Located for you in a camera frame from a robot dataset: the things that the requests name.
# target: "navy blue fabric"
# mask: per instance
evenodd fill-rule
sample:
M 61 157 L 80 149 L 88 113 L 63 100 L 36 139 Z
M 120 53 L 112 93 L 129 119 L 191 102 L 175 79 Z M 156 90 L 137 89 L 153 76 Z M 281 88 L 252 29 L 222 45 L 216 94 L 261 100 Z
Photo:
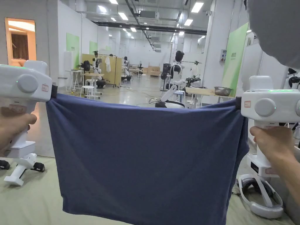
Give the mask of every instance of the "navy blue fabric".
M 225 225 L 249 149 L 235 100 L 167 109 L 58 94 L 46 107 L 65 212 L 136 225 Z

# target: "gray button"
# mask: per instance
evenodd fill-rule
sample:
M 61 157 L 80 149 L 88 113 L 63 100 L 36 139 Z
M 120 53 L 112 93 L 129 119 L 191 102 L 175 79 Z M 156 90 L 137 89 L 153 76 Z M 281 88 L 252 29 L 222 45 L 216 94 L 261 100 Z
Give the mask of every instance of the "gray button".
M 272 99 L 262 98 L 257 101 L 254 109 L 258 115 L 267 117 L 271 116 L 275 112 L 276 105 Z
M 297 102 L 297 105 L 296 105 L 296 113 L 298 116 L 300 116 L 300 100 Z
M 22 74 L 17 80 L 17 86 L 24 93 L 33 93 L 38 88 L 38 81 L 31 74 Z

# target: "camera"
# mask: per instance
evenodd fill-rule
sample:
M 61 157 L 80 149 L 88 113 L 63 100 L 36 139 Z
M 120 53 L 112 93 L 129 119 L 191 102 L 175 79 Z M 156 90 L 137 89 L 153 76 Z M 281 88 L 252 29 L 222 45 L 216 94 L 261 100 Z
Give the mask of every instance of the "camera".
M 206 11 L 206 15 L 210 16 L 212 14 L 212 11 Z

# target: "stainless steel bowl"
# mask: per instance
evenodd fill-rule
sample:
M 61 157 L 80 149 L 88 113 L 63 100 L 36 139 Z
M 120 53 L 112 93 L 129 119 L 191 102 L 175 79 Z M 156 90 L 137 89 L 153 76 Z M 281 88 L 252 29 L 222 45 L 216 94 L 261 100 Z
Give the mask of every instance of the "stainless steel bowl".
M 216 95 L 222 95 L 222 96 L 229 96 L 231 93 L 231 88 L 225 88 L 225 87 L 214 87 L 214 93 Z

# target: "hand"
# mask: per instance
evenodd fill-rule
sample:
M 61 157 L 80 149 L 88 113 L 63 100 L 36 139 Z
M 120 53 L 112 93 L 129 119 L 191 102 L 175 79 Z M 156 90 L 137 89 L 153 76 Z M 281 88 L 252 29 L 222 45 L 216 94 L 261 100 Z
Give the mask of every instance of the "hand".
M 255 137 L 259 149 L 273 164 L 280 159 L 294 158 L 293 132 L 287 127 L 261 129 L 251 127 L 250 133 Z
M 0 156 L 7 149 L 11 140 L 25 129 L 29 124 L 35 124 L 37 117 L 33 114 L 19 114 L 9 108 L 0 108 Z

